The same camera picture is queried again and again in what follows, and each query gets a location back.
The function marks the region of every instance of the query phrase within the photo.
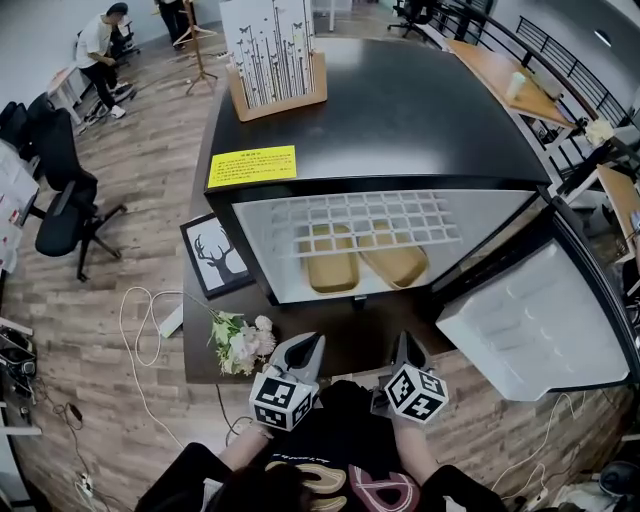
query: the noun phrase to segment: black pants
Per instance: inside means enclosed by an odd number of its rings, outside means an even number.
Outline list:
[[[175,43],[189,28],[189,20],[184,12],[184,4],[182,0],[175,0],[170,4],[158,4],[160,16],[164,20],[164,24],[169,29],[171,42]]]
[[[107,66],[103,62],[96,62],[93,66],[88,68],[80,68],[80,71],[91,80],[93,85],[96,86],[98,96],[102,100],[102,103],[111,110],[116,104],[113,96],[109,92],[109,88],[113,89],[118,83],[118,77],[116,76],[116,70],[112,66]]]

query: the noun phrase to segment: white cable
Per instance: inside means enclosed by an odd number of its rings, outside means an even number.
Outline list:
[[[529,487],[529,484],[531,483],[531,479],[533,478],[533,475],[535,475],[536,471],[538,470],[538,468],[542,468],[542,475],[540,476],[540,485],[542,486],[543,489],[546,489],[547,486],[544,485],[544,473],[547,470],[547,468],[545,467],[545,465],[540,462],[535,468],[534,470],[531,472],[531,475],[529,476],[529,480],[527,480],[527,483],[524,484],[524,487],[522,489],[520,489],[518,492],[513,493],[511,496],[505,496],[504,498],[502,498],[503,500],[508,500],[510,498],[515,498],[516,496],[518,496],[522,491],[524,491],[527,487]]]
[[[145,292],[147,294],[147,296],[149,297],[149,307],[147,308],[147,313],[144,315],[144,319],[142,320],[142,325],[140,326],[140,329],[138,330],[138,334],[136,336],[136,341],[135,341],[135,345],[134,345],[136,358],[138,359],[140,364],[142,364],[143,366],[151,366],[152,364],[154,364],[158,359],[158,355],[160,354],[160,344],[161,344],[162,338],[161,338],[161,335],[160,335],[160,328],[158,327],[158,323],[156,322],[156,317],[153,314],[153,301],[157,297],[159,297],[160,295],[169,295],[169,294],[182,295],[182,292],[181,291],[166,291],[166,292],[157,293],[154,296],[152,296],[151,293],[149,292],[149,290],[147,290],[146,288],[142,288],[141,286],[133,286],[132,288],[129,288],[126,291],[126,293],[124,294],[124,297],[122,297],[122,304],[120,304],[119,324],[120,324],[120,334],[122,334],[122,340],[124,341],[124,344],[127,347],[127,352],[129,353],[129,359],[131,359],[131,368],[133,369],[133,379],[136,382],[136,386],[138,386],[138,391],[140,392],[140,396],[142,397],[142,403],[144,405],[145,410],[147,411],[147,414],[151,417],[151,419],[153,421],[155,421],[158,425],[160,425],[162,428],[164,428],[167,431],[167,434],[169,434],[171,436],[171,438],[176,442],[176,444],[180,448],[184,448],[182,443],[180,441],[178,441],[178,438],[173,435],[173,432],[171,432],[171,430],[169,430],[169,427],[167,427],[158,418],[156,418],[153,415],[153,413],[149,410],[149,406],[147,405],[147,399],[144,397],[144,392],[142,391],[142,387],[140,386],[140,381],[138,380],[138,372],[136,371],[136,363],[135,363],[135,361],[133,359],[133,353],[131,352],[131,347],[129,346],[129,342],[127,341],[127,337],[124,334],[124,329],[122,327],[122,310],[124,309],[124,303],[127,300],[127,295],[129,295],[129,292],[131,292],[133,290],[141,290],[141,291]],[[140,340],[140,335],[142,334],[144,326],[147,323],[147,318],[149,318],[149,313],[151,313],[151,318],[153,320],[153,325],[155,326],[156,331],[158,331],[158,349],[156,350],[156,355],[153,358],[153,360],[149,364],[146,364],[144,361],[142,361],[140,359],[140,356],[138,355],[138,342]]]
[[[578,419],[577,415],[575,413],[575,411],[573,410],[573,402],[571,401],[571,397],[569,395],[567,395],[566,393],[562,393],[558,399],[556,400],[555,405],[553,406],[553,409],[551,410],[551,416],[549,417],[549,423],[547,424],[547,433],[544,436],[544,441],[542,442],[542,444],[540,445],[540,448],[538,448],[535,452],[533,452],[531,455],[529,455],[526,459],[521,460],[520,462],[518,462],[517,464],[514,464],[513,466],[508,467],[507,469],[505,469],[503,471],[503,473],[500,475],[500,478],[498,478],[496,480],[496,483],[493,484],[493,487],[491,487],[491,490],[495,490],[495,488],[498,486],[498,484],[500,483],[500,480],[502,480],[502,478],[504,477],[504,475],[506,475],[509,471],[511,471],[514,468],[520,467],[523,464],[525,464],[526,462],[529,462],[531,459],[533,459],[536,455],[538,455],[538,453],[540,453],[540,450],[542,450],[545,445],[547,444],[547,440],[549,439],[549,432],[551,430],[551,422],[553,421],[553,414],[556,412],[556,407],[558,407],[558,404],[560,403],[560,399],[566,396],[567,400],[569,400],[569,409],[571,409],[571,416],[573,417],[574,420]],[[583,391],[582,392],[582,405],[580,406],[580,414],[582,414],[583,409],[584,409],[584,402],[587,398],[587,392]],[[545,466],[544,464],[540,463],[538,464],[534,470],[531,472],[531,476],[529,477],[529,480],[527,480],[527,484],[520,490],[518,491],[518,493],[522,492],[524,489],[526,489],[529,486],[529,483],[531,482],[531,478],[533,477],[534,473],[536,472],[536,470],[538,469],[539,466],[542,466],[542,477],[540,478],[540,483],[542,485],[542,488],[545,488],[544,485],[544,473],[545,473]],[[513,498],[513,496],[507,496],[506,498],[502,498],[503,500],[506,500],[508,498]]]

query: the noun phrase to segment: white cup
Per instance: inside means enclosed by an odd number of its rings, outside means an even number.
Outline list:
[[[527,77],[518,71],[511,75],[511,83],[507,89],[507,100],[511,101],[515,99],[526,81]]]

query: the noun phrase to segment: black fridge top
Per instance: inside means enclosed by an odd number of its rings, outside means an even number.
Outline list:
[[[486,181],[484,188],[523,189],[549,183],[510,116],[455,55],[406,42],[318,38],[316,45],[327,63],[327,102],[241,123],[226,91],[209,158],[294,145],[295,181],[428,176],[455,178],[456,188]]]

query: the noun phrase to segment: wooden picture stand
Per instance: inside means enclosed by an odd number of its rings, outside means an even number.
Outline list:
[[[233,105],[236,108],[238,119],[244,123],[259,117],[276,114],[277,112],[283,112],[285,110],[291,110],[293,108],[327,101],[327,68],[324,61],[324,53],[314,53],[311,56],[311,60],[313,63],[313,79],[316,86],[316,90],[314,92],[255,108],[249,108],[249,105],[247,104],[247,99],[245,98],[242,88],[242,82],[240,81],[240,73],[238,73],[238,70],[233,66],[233,64],[227,64],[229,91],[231,92],[231,99],[233,100]]]

